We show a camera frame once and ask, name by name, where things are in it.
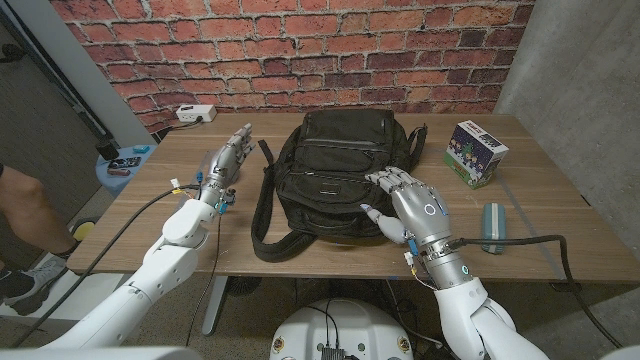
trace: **wire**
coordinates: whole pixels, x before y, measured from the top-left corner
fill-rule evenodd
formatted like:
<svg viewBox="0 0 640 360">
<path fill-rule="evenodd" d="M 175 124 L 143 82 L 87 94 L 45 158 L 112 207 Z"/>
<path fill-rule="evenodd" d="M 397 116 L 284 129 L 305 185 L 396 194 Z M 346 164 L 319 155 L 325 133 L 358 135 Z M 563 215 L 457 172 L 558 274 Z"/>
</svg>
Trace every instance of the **wire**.
<svg viewBox="0 0 640 360">
<path fill-rule="evenodd" d="M 38 319 L 38 321 L 36 321 L 33 325 L 31 325 L 31 327 L 29 328 L 29 330 L 27 330 L 24 334 L 22 334 L 22 336 L 20 336 L 20 338 L 18 338 L 18 340 L 16 340 L 13 344 L 11 344 L 11 348 L 17 348 L 18 346 L 20 346 L 34 331 L 36 331 L 38 329 L 38 327 L 40 325 L 42 325 L 42 323 L 45 322 L 45 320 L 47 320 L 49 318 L 49 316 L 51 316 L 51 314 L 53 314 L 54 311 L 56 311 L 60 305 L 62 305 L 62 303 L 67 300 L 67 298 L 71 295 L 71 293 L 73 293 L 78 286 L 80 286 L 80 284 L 82 283 L 82 281 L 84 281 L 84 279 L 89 276 L 89 274 L 91 273 L 91 271 L 93 271 L 93 269 L 96 267 L 96 265 L 98 265 L 98 262 L 100 260 L 102 260 L 102 258 L 104 257 L 104 255 L 107 253 L 107 251 L 109 251 L 109 249 L 111 249 L 111 247 L 116 243 L 116 241 L 118 241 L 118 239 L 120 238 L 120 236 L 125 232 L 125 230 L 127 230 L 127 228 L 129 227 L 129 225 L 131 225 L 131 223 L 133 223 L 133 221 L 143 212 L 145 211 L 149 206 L 153 205 L 155 202 L 157 202 L 158 200 L 164 198 L 167 195 L 170 195 L 173 193 L 173 190 L 175 189 L 197 189 L 197 185 L 184 185 L 184 186 L 179 186 L 177 188 L 171 189 L 171 190 L 167 190 L 165 192 L 163 192 L 162 194 L 156 196 L 153 200 L 149 201 L 148 203 L 146 203 L 144 206 L 142 206 L 140 209 L 138 209 L 138 211 L 135 212 L 135 214 L 133 214 L 131 216 L 131 218 L 129 218 L 129 220 L 124 224 L 124 226 L 122 226 L 122 228 L 120 229 L 120 231 L 118 231 L 118 233 L 113 237 L 113 239 L 111 239 L 111 241 L 109 241 L 109 243 L 107 244 L 107 246 L 104 247 L 104 249 L 102 249 L 102 251 L 100 252 L 100 254 L 98 254 L 98 256 L 96 256 L 96 258 L 93 260 L 93 262 L 89 265 L 89 267 L 87 268 L 87 270 L 85 270 L 84 273 L 82 273 L 82 275 L 80 275 L 80 277 L 78 278 L 78 280 L 76 280 L 76 282 L 71 286 L 71 288 L 69 288 L 69 290 L 67 290 L 67 292 L 64 293 L 64 295 L 62 295 L 62 297 L 55 303 L 53 304 L 53 306 L 44 314 L 40 317 L 40 319 Z"/>
<path fill-rule="evenodd" d="M 322 309 L 318 309 L 315 306 L 311 306 L 311 305 L 307 305 L 305 307 L 308 307 L 309 309 L 313 309 L 313 310 L 318 310 L 321 313 L 323 313 L 325 315 L 325 319 L 327 317 L 329 317 L 329 319 L 331 319 L 331 321 L 333 322 L 333 328 L 336 330 L 336 349 L 338 348 L 338 344 L 340 343 L 339 338 L 338 338 L 338 326 L 336 325 L 336 321 L 333 319 L 333 316 L 331 316 L 331 314 L 329 314 L 327 311 L 324 311 Z M 327 323 L 327 347 L 329 347 L 329 323 Z"/>
<path fill-rule="evenodd" d="M 564 269 L 564 275 L 567 278 L 567 282 L 569 283 L 569 289 L 575 296 L 576 301 L 582 308 L 582 311 L 587 315 L 589 320 L 595 325 L 595 327 L 604 335 L 607 340 L 609 340 L 615 347 L 621 348 L 622 344 L 618 340 L 616 340 L 613 335 L 611 335 L 607 329 L 596 319 L 593 315 L 589 306 L 584 302 L 582 296 L 580 296 L 580 290 L 576 285 L 575 280 L 573 279 L 573 275 L 571 274 L 571 268 L 569 267 L 569 255 L 567 251 L 567 239 L 565 239 L 562 235 L 545 235 L 545 236 L 537 236 L 527 239 L 508 239 L 508 240 L 486 240 L 486 239 L 458 239 L 453 240 L 448 243 L 451 249 L 457 249 L 465 245 L 475 244 L 475 245 L 531 245 L 531 244 L 539 244 L 550 241 L 558 241 L 560 243 L 560 257 L 562 258 L 562 268 Z"/>
<path fill-rule="evenodd" d="M 396 294 L 393 292 L 393 288 L 391 287 L 391 282 L 389 282 L 389 280 L 388 280 L 388 279 L 386 280 L 386 282 L 387 282 L 387 286 L 389 287 L 389 291 L 391 292 L 391 297 L 393 298 L 394 308 L 395 308 L 396 313 L 398 314 L 398 320 L 400 320 L 400 325 L 402 325 L 402 327 L 403 327 L 405 330 L 407 330 L 410 334 L 413 334 L 414 336 L 417 336 L 417 337 L 419 337 L 419 338 L 421 338 L 421 339 L 423 339 L 423 340 L 430 341 L 430 342 L 432 342 L 432 343 L 436 344 L 436 346 L 437 346 L 438 348 L 443 347 L 443 346 L 444 346 L 444 344 L 442 344 L 440 341 L 438 341 L 438 340 L 436 340 L 436 339 L 432 339 L 432 338 L 430 338 L 430 337 L 428 337 L 428 336 L 424 336 L 424 335 L 422 335 L 422 334 L 419 334 L 419 333 L 417 333 L 417 332 L 413 331 L 411 328 L 409 328 L 409 327 L 404 323 L 404 320 L 402 320 L 402 315 L 400 315 L 400 310 L 398 310 L 398 300 L 396 299 Z"/>
<path fill-rule="evenodd" d="M 202 303 L 202 299 L 207 294 L 207 290 L 209 290 L 209 286 L 211 286 L 211 282 L 213 281 L 213 274 L 216 273 L 216 266 L 218 266 L 218 257 L 220 256 L 220 223 L 222 222 L 222 215 L 218 218 L 218 245 L 216 246 L 216 259 L 213 262 L 213 270 L 211 271 L 211 277 L 209 277 L 209 282 L 207 282 L 207 286 L 202 291 L 202 295 L 200 295 L 200 299 L 198 299 L 198 303 L 196 304 L 196 309 L 193 311 L 193 316 L 191 317 L 191 324 L 189 325 L 189 333 L 187 334 L 187 341 L 185 343 L 185 347 L 189 347 L 189 339 L 191 339 L 191 331 L 193 330 L 193 323 L 196 321 L 196 314 L 198 313 L 198 309 L 200 308 L 200 303 Z"/>
</svg>

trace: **gray concrete wall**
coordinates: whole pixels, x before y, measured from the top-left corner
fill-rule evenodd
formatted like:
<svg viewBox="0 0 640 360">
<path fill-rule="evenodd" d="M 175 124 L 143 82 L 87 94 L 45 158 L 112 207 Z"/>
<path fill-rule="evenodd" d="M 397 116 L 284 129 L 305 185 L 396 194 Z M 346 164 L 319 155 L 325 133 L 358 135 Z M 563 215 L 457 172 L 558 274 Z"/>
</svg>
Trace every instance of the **gray concrete wall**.
<svg viewBox="0 0 640 360">
<path fill-rule="evenodd" d="M 640 2 L 538 0 L 494 110 L 513 114 L 640 259 Z"/>
</svg>

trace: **yellow object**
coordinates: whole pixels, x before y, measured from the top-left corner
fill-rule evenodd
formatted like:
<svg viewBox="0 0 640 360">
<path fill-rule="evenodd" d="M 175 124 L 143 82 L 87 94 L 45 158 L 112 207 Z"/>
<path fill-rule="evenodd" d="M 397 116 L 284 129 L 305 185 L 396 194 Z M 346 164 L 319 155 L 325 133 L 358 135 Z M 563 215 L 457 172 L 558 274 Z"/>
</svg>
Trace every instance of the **yellow object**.
<svg viewBox="0 0 640 360">
<path fill-rule="evenodd" d="M 78 226 L 76 231 L 73 232 L 73 238 L 78 241 L 84 240 L 84 238 L 87 237 L 87 235 L 89 235 L 91 230 L 93 230 L 94 226 L 96 226 L 96 224 L 90 221 L 87 221 L 86 223 Z"/>
</svg>

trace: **sneaker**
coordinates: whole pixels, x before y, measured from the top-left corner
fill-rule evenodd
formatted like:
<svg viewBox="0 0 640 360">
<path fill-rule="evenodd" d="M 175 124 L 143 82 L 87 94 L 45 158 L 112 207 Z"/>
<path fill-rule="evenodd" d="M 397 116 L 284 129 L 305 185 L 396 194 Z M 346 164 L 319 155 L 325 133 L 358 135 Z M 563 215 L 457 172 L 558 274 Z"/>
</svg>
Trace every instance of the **sneaker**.
<svg viewBox="0 0 640 360">
<path fill-rule="evenodd" d="M 54 256 L 37 269 L 23 271 L 23 274 L 33 278 L 33 288 L 20 296 L 5 298 L 4 303 L 22 316 L 35 312 L 49 297 L 49 290 L 56 280 L 67 270 L 66 262 Z"/>
</svg>

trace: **blue object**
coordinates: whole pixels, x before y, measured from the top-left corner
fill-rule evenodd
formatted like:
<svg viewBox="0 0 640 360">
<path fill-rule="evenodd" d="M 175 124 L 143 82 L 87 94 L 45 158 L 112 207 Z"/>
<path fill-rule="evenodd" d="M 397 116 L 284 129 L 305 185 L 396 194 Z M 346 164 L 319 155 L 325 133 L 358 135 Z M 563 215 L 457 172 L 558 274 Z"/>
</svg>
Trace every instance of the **blue object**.
<svg viewBox="0 0 640 360">
<path fill-rule="evenodd" d="M 415 240 L 409 240 L 409 249 L 411 250 L 411 254 L 413 256 L 418 256 L 418 246 L 416 245 Z"/>
<path fill-rule="evenodd" d="M 136 145 L 133 147 L 133 152 L 136 154 L 146 154 L 151 147 L 149 145 Z"/>
<path fill-rule="evenodd" d="M 102 156 L 98 156 L 98 160 L 96 161 L 96 176 L 98 177 L 98 181 L 100 181 L 100 184 L 102 184 L 102 186 L 104 186 L 105 189 L 107 189 L 113 197 L 117 197 L 118 195 L 120 195 L 124 187 L 127 186 L 131 179 L 133 179 L 133 176 L 138 172 L 138 170 L 140 170 L 142 164 L 147 161 L 149 156 L 151 156 L 151 154 L 157 147 L 156 145 L 144 146 L 149 147 L 149 150 L 146 153 L 136 153 L 133 151 L 134 147 L 118 149 L 118 152 L 120 153 L 119 159 L 126 159 L 136 156 L 140 157 L 140 165 L 136 167 L 126 168 L 131 171 L 131 174 L 129 174 L 128 176 L 113 176 L 107 174 L 107 166 L 109 166 L 109 161 L 105 160 Z"/>
<path fill-rule="evenodd" d="M 506 239 L 507 216 L 504 206 L 497 203 L 485 204 L 482 212 L 482 238 Z M 504 245 L 482 245 L 482 250 L 491 254 L 502 254 Z"/>
</svg>

